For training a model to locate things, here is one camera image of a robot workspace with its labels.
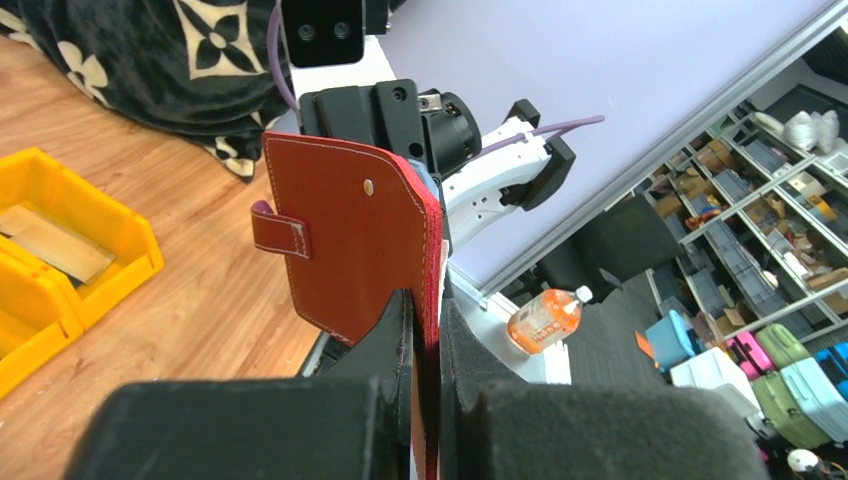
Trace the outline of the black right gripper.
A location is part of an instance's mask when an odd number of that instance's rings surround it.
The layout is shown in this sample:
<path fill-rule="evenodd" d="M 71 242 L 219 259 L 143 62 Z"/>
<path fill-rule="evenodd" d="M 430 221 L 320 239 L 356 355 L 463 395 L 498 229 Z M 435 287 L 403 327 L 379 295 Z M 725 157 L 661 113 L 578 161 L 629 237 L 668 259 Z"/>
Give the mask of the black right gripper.
<path fill-rule="evenodd" d="M 478 124 L 459 96 L 420 92 L 410 79 L 305 93 L 299 121 L 305 135 L 376 146 L 443 178 L 482 150 Z"/>

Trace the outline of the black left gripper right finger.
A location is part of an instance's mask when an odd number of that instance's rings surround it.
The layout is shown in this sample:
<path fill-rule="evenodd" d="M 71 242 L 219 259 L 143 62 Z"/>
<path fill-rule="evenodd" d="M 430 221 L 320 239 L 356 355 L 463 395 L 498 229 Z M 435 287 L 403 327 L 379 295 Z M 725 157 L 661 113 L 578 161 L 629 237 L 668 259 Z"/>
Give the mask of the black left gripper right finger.
<path fill-rule="evenodd" d="M 441 318 L 444 479 L 764 479 L 746 427 L 717 394 L 671 386 L 529 383 Z"/>

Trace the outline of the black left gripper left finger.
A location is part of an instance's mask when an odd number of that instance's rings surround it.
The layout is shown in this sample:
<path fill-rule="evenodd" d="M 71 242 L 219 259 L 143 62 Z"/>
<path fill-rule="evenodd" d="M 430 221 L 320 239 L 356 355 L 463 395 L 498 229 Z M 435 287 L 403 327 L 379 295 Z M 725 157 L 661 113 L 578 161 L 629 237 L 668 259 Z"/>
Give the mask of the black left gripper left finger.
<path fill-rule="evenodd" d="M 68 479 L 406 479 L 412 296 L 309 377 L 131 383 L 96 410 Z"/>

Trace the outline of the white cards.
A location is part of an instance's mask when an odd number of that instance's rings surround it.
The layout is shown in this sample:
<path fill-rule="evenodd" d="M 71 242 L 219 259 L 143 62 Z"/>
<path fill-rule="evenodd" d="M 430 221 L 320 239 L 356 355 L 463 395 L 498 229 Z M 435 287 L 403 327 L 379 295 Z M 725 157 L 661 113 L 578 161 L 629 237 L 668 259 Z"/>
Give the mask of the white cards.
<path fill-rule="evenodd" d="M 436 203 L 441 204 L 440 186 L 428 171 L 427 165 L 415 159 L 408 159 L 407 162 L 412 167 L 419 180 L 425 185 L 431 196 L 436 200 Z"/>

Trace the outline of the red leather card holder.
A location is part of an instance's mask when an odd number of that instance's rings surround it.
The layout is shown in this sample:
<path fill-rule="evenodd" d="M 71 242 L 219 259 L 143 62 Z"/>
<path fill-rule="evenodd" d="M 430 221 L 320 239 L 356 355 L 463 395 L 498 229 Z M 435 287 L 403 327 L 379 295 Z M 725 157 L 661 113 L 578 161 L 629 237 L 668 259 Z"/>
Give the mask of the red leather card holder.
<path fill-rule="evenodd" d="M 390 294 L 412 295 L 418 475 L 438 475 L 439 310 L 443 216 L 410 163 L 352 141 L 266 132 L 273 199 L 252 206 L 255 246 L 286 259 L 298 315 L 354 345 Z"/>

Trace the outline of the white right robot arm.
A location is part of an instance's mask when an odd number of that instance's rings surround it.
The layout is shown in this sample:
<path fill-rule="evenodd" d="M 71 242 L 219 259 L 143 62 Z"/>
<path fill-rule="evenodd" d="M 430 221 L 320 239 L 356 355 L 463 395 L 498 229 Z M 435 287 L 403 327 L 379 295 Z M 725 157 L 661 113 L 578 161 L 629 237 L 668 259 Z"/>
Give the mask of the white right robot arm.
<path fill-rule="evenodd" d="M 563 186 L 576 161 L 562 138 L 569 127 L 542 127 L 540 118 L 521 99 L 482 134 L 459 96 L 420 91 L 408 79 L 299 98 L 302 133 L 373 145 L 406 160 L 440 201 L 451 248 L 517 209 L 535 209 Z"/>

